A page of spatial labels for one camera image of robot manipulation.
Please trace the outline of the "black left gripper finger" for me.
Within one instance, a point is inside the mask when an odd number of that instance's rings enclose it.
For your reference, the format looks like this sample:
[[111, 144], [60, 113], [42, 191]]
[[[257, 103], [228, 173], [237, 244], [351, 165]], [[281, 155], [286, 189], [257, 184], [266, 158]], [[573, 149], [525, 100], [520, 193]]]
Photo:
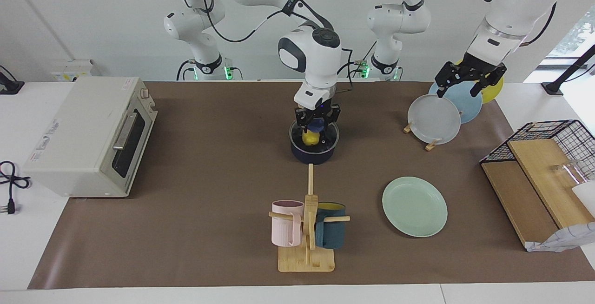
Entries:
[[437, 86], [437, 95], [442, 98], [447, 90], [458, 84], [458, 65], [453, 62], [444, 63], [443, 67], [434, 77]]
[[481, 73], [469, 91], [470, 95], [472, 97], [481, 95], [482, 98], [496, 98], [503, 88], [503, 76], [506, 71], [507, 67], [505, 64], [500, 63], [492, 72], [487, 74]]

